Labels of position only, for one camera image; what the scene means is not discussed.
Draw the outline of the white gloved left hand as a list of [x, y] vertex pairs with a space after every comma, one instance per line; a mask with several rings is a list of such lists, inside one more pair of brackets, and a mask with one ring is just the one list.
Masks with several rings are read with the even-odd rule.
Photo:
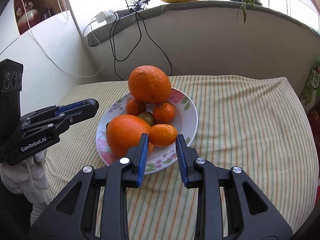
[[43, 150], [17, 165], [1, 163], [1, 180], [14, 194], [23, 194], [31, 204], [44, 202], [44, 191], [49, 188], [44, 171], [46, 150]]

